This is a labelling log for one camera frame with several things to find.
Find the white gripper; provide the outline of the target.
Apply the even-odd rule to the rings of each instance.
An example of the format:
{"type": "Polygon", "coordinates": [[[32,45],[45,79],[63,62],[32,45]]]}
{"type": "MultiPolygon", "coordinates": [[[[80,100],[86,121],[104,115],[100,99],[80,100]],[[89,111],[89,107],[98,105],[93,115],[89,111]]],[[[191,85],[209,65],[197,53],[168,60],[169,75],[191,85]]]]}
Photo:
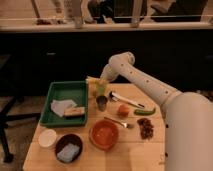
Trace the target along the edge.
{"type": "Polygon", "coordinates": [[[116,79],[116,73],[115,71],[111,68],[111,66],[109,64],[107,64],[104,68],[103,71],[101,73],[100,76],[101,79],[104,79],[108,82],[112,82],[116,79]]]}

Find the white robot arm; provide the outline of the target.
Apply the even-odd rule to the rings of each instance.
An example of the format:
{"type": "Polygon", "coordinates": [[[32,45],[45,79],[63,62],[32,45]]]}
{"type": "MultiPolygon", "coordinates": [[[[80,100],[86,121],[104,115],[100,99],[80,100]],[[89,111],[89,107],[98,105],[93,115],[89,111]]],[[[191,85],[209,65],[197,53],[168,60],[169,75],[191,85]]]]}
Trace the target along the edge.
{"type": "Polygon", "coordinates": [[[165,171],[213,171],[213,103],[136,69],[131,52],[113,55],[101,78],[125,77],[149,96],[164,115],[165,171]]]}

